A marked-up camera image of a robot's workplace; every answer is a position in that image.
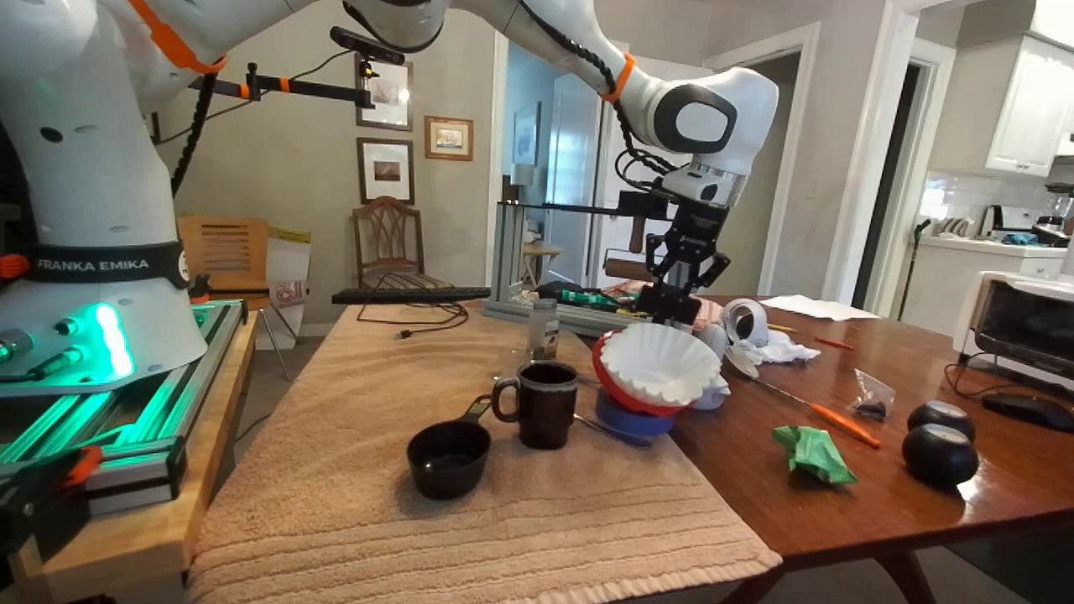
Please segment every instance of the blue bowl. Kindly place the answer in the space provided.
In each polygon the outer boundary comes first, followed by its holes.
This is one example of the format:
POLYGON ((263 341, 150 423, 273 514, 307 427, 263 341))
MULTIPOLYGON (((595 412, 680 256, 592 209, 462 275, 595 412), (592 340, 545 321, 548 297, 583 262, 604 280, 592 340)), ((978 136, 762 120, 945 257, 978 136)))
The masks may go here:
POLYGON ((596 397, 596 415, 614 434, 622 434, 628 438, 641 438, 641 441, 652 441, 652 438, 670 434, 670 427, 673 427, 673 415, 643 415, 643 412, 623 410, 604 390, 596 397))

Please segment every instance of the wooden chair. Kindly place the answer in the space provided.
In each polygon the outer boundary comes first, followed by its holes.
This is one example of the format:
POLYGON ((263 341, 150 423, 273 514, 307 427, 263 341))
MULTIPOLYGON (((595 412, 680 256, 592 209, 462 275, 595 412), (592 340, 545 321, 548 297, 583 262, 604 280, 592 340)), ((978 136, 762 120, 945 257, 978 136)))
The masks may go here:
POLYGON ((377 198, 351 210, 360 287, 433 284, 423 251, 423 213, 398 198, 377 198))

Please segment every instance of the green cloth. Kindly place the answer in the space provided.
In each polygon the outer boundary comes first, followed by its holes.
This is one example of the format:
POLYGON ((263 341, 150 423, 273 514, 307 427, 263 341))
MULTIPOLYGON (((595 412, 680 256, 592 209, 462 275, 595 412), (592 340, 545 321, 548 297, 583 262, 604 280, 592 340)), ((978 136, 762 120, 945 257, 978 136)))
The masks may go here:
POLYGON ((814 427, 774 427, 771 437, 782 441, 791 473, 808 473, 821 483, 851 483, 851 470, 838 457, 830 430, 814 427))

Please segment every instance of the black cup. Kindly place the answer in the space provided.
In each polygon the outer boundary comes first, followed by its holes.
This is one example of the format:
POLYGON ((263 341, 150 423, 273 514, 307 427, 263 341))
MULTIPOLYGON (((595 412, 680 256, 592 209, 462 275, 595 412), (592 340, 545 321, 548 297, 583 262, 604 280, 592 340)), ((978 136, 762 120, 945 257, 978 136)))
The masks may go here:
POLYGON ((492 387, 492 412, 519 427, 534 450, 559 450, 575 423, 577 373, 565 361, 529 361, 519 376, 492 387), (516 390, 516 407, 503 410, 503 390, 516 390))
POLYGON ((456 501, 475 487, 492 441, 481 427, 486 410, 491 397, 481 397, 470 401, 465 415, 433 423, 411 438, 406 458, 420 493, 428 501, 456 501))

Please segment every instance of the cabinet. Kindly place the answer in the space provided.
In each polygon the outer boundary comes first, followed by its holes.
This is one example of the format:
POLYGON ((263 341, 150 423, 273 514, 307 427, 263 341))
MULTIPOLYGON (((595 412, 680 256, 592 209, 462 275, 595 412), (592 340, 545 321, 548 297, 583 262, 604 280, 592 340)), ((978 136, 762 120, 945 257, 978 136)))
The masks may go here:
POLYGON ((992 171, 1047 175, 1074 114, 1074 57, 1028 38, 988 155, 992 171))
POLYGON ((1070 132, 1074 52, 1028 38, 1017 4, 965 6, 930 163, 1043 177, 1070 132))
POLYGON ((1054 279, 1063 266, 1063 247, 999 246, 969 238, 924 238, 905 293, 903 321, 954 334, 965 295, 978 293, 980 271, 1020 271, 1054 279))

